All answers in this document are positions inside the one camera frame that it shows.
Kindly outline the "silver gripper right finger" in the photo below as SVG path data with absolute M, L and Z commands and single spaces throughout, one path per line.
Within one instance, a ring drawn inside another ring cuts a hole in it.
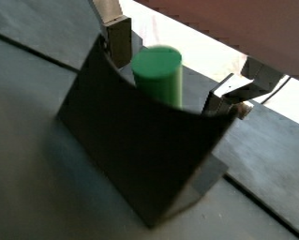
M 210 90 L 202 114 L 217 115 L 237 111 L 243 119 L 253 109 L 250 100 L 269 94 L 285 74 L 247 57 L 241 73 L 231 73 Z

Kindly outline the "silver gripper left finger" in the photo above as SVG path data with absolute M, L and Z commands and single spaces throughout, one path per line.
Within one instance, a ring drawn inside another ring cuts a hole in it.
M 122 68 L 131 60 L 131 18 L 123 14 L 119 0 L 88 1 L 100 23 L 106 54 Z

